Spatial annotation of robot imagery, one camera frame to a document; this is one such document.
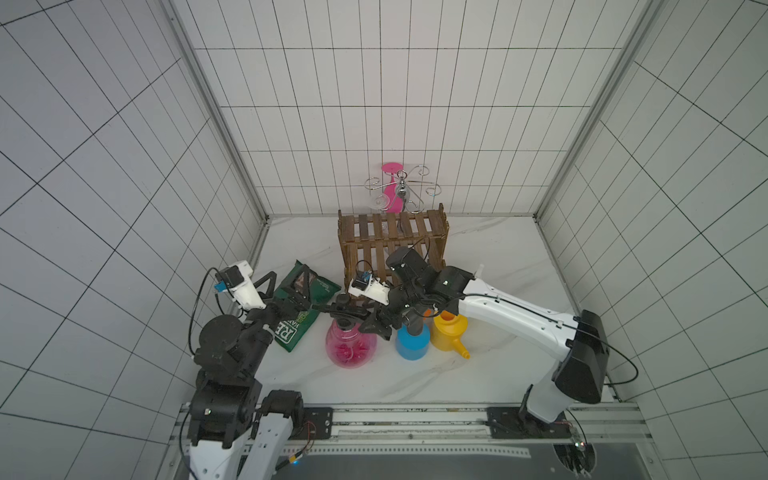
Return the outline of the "pink pressure sprayer bottle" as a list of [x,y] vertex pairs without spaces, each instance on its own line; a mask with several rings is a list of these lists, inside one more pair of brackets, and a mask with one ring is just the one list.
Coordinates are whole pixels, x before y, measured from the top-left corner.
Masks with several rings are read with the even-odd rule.
[[[334,301],[363,306],[376,312],[373,300],[364,300],[362,303],[359,303],[353,300],[350,295],[342,293]],[[377,348],[378,339],[382,338],[374,334],[361,333],[359,331],[361,322],[337,321],[332,318],[332,324],[326,334],[325,348],[328,357],[335,365],[353,369],[364,365],[372,359]]]

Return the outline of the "blue spray bottle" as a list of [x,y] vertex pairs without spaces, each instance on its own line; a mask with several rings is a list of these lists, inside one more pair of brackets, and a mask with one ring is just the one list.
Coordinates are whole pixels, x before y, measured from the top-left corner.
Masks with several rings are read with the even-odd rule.
[[402,358],[415,361],[426,355],[431,336],[428,320],[432,313],[432,309],[427,309],[422,316],[412,314],[398,330],[395,347]]

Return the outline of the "yellow watering can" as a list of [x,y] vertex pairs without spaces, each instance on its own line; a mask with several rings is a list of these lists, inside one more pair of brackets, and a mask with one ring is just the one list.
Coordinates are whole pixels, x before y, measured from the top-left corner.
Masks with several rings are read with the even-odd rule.
[[464,315],[442,311],[433,318],[430,342],[433,347],[445,352],[456,352],[464,359],[470,358],[470,353],[462,343],[462,336],[469,326]]

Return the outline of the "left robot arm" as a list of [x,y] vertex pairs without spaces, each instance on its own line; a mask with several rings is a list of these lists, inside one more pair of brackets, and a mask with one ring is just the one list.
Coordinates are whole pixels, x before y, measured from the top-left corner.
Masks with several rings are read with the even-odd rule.
[[210,320],[199,335],[193,360],[200,370],[181,430],[181,459],[191,479],[269,479],[313,446],[318,428],[308,419],[300,392],[260,395],[256,378],[283,321],[311,307],[312,270],[288,277],[288,293],[275,293],[277,275],[257,281],[245,262],[213,269],[214,287],[240,308]]

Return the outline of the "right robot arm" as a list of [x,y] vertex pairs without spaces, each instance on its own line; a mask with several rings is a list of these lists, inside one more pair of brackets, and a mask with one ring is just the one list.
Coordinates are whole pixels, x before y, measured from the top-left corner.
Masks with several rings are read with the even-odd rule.
[[386,260],[398,279],[389,286],[368,274],[319,311],[344,330],[389,339],[402,327],[419,332],[427,317],[447,312],[485,321],[538,346],[554,364],[526,391],[524,413],[553,423],[576,403],[598,404],[606,380],[609,345],[599,315],[555,313],[507,294],[458,267],[436,269],[414,249],[400,247]]

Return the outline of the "wooden slatted shelf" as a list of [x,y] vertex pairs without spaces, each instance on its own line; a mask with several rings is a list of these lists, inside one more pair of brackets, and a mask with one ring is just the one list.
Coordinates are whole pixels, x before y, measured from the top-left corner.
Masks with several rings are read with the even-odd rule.
[[442,205],[421,213],[338,214],[338,239],[344,262],[344,283],[356,273],[371,271],[377,278],[399,281],[386,266],[401,246],[421,253],[436,269],[445,266],[449,223]]

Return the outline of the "green chips bag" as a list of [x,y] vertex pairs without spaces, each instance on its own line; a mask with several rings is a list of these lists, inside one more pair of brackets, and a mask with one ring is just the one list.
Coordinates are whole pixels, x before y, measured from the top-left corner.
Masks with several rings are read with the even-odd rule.
[[296,260],[275,293],[287,308],[276,328],[278,344],[292,352],[319,316],[314,306],[328,305],[340,290],[338,284]]

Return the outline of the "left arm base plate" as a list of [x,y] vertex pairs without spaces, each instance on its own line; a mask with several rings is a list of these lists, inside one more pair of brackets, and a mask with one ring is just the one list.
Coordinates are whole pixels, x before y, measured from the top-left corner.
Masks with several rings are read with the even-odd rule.
[[331,438],[334,409],[331,407],[304,407],[292,440],[328,440]]

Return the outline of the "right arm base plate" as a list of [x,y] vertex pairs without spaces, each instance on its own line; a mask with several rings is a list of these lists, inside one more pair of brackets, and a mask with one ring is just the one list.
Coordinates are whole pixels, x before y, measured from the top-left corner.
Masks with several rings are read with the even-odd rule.
[[572,438],[564,419],[546,424],[526,411],[520,413],[519,407],[507,406],[488,407],[486,415],[485,425],[493,439],[569,441]]

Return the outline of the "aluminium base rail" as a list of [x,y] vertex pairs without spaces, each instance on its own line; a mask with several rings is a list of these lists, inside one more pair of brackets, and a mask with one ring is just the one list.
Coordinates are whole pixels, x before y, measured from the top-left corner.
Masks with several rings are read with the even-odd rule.
[[515,404],[337,404],[331,438],[292,440],[295,427],[281,414],[271,415],[235,445],[247,457],[268,450],[278,458],[308,456],[486,455],[530,459],[535,447],[563,452],[600,446],[644,447],[652,435],[639,408],[630,403],[577,405],[564,419],[572,438],[563,440],[493,439],[485,425],[488,407]]

